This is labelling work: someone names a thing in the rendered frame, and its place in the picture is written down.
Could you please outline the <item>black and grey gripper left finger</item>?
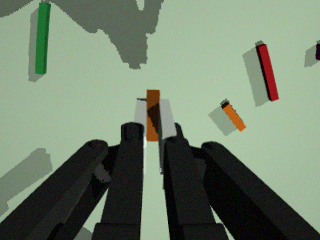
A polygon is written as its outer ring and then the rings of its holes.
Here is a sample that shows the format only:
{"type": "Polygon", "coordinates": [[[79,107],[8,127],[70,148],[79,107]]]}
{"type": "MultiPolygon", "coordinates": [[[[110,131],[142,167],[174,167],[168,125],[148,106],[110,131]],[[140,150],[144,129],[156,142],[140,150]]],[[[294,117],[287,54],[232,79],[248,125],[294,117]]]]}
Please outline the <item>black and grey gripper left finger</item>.
{"type": "Polygon", "coordinates": [[[74,240],[107,189],[91,240],[140,240],[146,99],[121,125],[120,144],[86,142],[0,223],[0,240],[74,240]]]}

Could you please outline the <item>red rod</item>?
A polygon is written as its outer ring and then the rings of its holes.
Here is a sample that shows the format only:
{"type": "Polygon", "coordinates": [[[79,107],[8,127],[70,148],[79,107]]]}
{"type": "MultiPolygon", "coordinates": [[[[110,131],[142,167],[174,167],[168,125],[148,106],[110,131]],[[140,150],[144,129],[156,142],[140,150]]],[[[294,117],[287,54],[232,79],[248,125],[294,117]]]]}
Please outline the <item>red rod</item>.
{"type": "Polygon", "coordinates": [[[266,44],[261,44],[256,47],[256,51],[258,54],[264,82],[265,82],[265,87],[268,95],[268,99],[272,102],[275,100],[278,100],[278,92],[277,92],[277,87],[275,83],[275,78],[273,74],[273,69],[267,49],[266,44]]]}

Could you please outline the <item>green rod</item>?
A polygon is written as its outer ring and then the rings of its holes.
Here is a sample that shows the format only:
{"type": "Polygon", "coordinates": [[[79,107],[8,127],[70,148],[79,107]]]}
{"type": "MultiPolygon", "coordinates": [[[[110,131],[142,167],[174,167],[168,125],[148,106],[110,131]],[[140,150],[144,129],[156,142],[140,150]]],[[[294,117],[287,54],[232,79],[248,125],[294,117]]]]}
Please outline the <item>green rod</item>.
{"type": "Polygon", "coordinates": [[[50,9],[51,4],[39,3],[35,74],[46,73],[50,9]]]}

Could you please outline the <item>orange rod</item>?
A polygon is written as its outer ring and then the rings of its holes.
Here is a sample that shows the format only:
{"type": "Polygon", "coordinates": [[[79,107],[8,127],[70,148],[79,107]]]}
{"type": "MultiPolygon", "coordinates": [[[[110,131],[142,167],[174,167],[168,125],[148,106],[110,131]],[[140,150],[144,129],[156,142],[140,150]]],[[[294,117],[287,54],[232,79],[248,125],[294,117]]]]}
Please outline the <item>orange rod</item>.
{"type": "Polygon", "coordinates": [[[147,138],[146,141],[158,142],[158,121],[160,90],[147,89],[147,138]]]}
{"type": "Polygon", "coordinates": [[[225,113],[228,115],[228,117],[240,132],[246,128],[245,124],[242,122],[242,120],[239,118],[239,116],[236,114],[236,112],[228,102],[224,103],[221,108],[225,111],[225,113]]]}

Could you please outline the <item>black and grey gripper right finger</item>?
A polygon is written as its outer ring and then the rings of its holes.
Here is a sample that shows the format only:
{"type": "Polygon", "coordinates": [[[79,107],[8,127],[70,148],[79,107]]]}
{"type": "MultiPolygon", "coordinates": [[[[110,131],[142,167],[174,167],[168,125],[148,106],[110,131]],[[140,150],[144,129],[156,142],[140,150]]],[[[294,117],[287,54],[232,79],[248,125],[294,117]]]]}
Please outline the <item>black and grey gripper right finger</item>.
{"type": "Polygon", "coordinates": [[[229,240],[225,227],[234,240],[320,240],[222,144],[190,146],[169,99],[159,102],[158,145],[170,240],[229,240]],[[216,223],[211,207],[224,225],[216,223]]]}

